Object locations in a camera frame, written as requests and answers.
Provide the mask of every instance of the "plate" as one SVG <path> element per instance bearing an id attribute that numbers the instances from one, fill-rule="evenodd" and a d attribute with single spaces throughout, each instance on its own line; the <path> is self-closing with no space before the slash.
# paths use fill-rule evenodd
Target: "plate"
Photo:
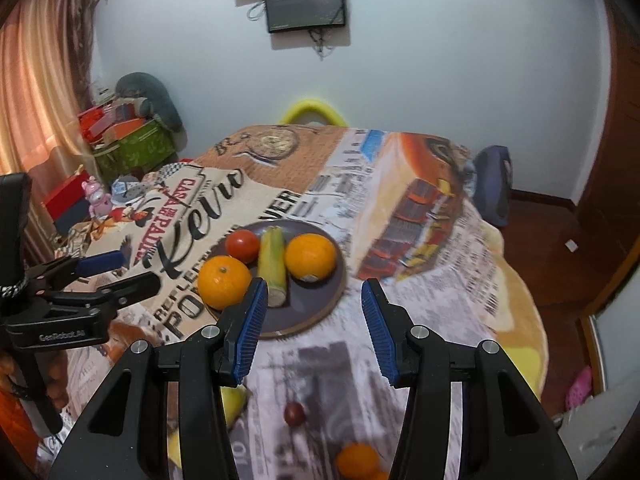
<path id="1" fill-rule="evenodd" d="M 325 231 L 315 225 L 298 220 L 256 222 L 242 227 L 242 229 L 247 229 L 260 237 L 270 226 L 282 228 L 285 244 L 301 234 L 314 233 L 324 236 L 334 244 L 338 261 L 334 272 L 322 282 L 303 283 L 288 276 L 287 300 L 283 306 L 267 309 L 260 339 L 285 337 L 311 328 L 335 308 L 347 285 L 347 266 L 342 251 L 335 240 Z M 211 256 L 220 256 L 221 254 L 226 254 L 225 239 L 211 252 Z M 252 276 L 257 276 L 257 260 L 247 267 L 249 267 Z M 207 307 L 207 309 L 217 320 L 220 312 L 211 307 Z"/>

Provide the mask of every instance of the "yellow tube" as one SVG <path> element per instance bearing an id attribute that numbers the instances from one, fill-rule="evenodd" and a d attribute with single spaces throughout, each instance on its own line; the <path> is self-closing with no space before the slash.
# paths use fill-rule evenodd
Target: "yellow tube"
<path id="1" fill-rule="evenodd" d="M 280 124 L 294 124 L 295 120 L 306 112 L 322 115 L 333 126 L 348 126 L 338 112 L 318 99 L 304 99 L 297 102 L 287 110 L 287 113 L 281 118 Z"/>

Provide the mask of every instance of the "human hand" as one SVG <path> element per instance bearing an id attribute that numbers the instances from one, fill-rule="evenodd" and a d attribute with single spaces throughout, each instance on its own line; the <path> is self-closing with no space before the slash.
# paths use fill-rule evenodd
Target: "human hand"
<path id="1" fill-rule="evenodd" d="M 12 393 L 12 384 L 9 376 L 15 372 L 15 361 L 6 352 L 0 351 L 0 390 Z M 66 374 L 66 352 L 60 351 L 53 358 L 47 371 L 50 383 L 47 384 L 47 395 L 52 400 L 53 405 L 61 410 L 69 402 L 66 392 L 68 376 Z"/>

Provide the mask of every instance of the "pink shoe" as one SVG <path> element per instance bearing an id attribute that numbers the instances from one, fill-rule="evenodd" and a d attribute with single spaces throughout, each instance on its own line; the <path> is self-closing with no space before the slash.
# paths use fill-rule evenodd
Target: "pink shoe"
<path id="1" fill-rule="evenodd" d="M 591 367 L 587 366 L 578 374 L 574 384 L 571 385 L 569 392 L 566 394 L 564 406 L 567 411 L 577 408 L 587 400 L 587 397 L 591 394 L 592 384 Z"/>

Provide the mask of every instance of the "green box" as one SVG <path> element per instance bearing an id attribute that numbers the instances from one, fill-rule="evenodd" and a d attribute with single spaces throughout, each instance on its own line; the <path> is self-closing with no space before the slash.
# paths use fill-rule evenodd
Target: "green box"
<path id="1" fill-rule="evenodd" d="M 148 173 L 173 153 L 171 133 L 158 121 L 151 120 L 128 136 L 97 150 L 94 156 L 102 178 L 110 184 L 137 166 Z"/>

